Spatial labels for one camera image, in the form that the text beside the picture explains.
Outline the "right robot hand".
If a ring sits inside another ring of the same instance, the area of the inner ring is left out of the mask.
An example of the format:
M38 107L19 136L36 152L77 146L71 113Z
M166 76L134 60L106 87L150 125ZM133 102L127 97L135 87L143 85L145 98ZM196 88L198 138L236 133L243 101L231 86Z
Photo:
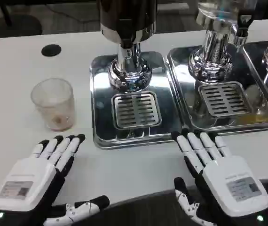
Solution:
M176 199L200 226L268 226L268 193L246 160L233 155L214 132L183 129L172 139L204 199L197 202L181 177L174 179Z

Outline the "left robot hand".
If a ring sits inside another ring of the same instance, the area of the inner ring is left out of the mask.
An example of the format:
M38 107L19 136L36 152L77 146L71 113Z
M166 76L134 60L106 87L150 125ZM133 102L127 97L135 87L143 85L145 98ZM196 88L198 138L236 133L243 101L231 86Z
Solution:
M14 164L0 187L0 226L71 226L109 206L106 195L53 204L85 139L78 134L42 140Z

